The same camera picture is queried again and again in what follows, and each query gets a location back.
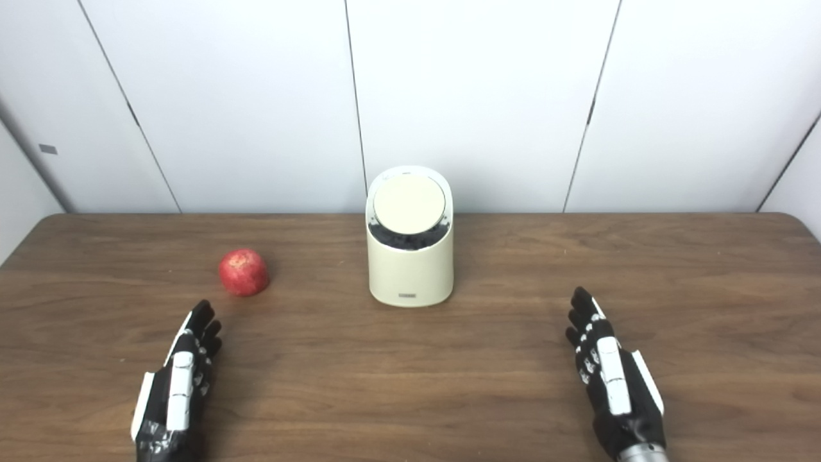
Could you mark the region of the right white-black robot hand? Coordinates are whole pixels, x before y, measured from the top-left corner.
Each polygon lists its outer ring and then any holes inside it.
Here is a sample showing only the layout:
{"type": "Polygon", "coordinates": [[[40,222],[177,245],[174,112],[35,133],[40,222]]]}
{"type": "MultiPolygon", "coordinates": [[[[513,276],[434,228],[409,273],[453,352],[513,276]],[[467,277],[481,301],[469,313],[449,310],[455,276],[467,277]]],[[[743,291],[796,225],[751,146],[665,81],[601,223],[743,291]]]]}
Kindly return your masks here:
{"type": "Polygon", "coordinates": [[[577,287],[566,338],[593,408],[593,432],[613,461],[668,461],[664,402],[640,351],[622,348],[593,295],[577,287]]]}

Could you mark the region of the left white-black robot hand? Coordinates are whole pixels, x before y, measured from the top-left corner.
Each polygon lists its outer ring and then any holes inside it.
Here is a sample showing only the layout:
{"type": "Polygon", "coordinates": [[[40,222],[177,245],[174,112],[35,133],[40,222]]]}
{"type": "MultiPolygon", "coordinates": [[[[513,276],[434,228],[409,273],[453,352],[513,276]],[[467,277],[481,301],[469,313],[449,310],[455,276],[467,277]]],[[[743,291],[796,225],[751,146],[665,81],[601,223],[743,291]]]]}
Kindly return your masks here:
{"type": "Polygon", "coordinates": [[[131,423],[137,461],[201,461],[203,410],[213,386],[222,324],[208,300],[191,310],[164,364],[146,372],[131,423]]]}

